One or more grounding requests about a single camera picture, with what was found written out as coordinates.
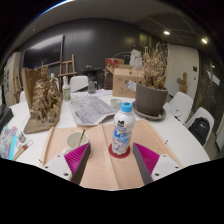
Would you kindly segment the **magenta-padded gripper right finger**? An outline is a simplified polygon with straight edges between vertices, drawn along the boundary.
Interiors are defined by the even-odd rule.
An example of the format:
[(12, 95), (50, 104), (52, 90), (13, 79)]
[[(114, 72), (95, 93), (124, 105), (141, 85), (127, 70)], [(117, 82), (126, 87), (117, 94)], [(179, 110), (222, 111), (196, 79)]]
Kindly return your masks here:
[(182, 169), (168, 154), (157, 154), (149, 148), (134, 143), (133, 154), (145, 185)]

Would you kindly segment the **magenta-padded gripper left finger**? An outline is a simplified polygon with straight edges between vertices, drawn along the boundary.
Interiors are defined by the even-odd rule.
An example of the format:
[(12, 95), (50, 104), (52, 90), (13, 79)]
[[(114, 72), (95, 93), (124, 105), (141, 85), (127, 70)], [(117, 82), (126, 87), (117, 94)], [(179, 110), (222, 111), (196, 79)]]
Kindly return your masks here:
[(57, 154), (43, 166), (43, 169), (79, 185), (90, 153), (91, 146), (86, 143), (66, 154)]

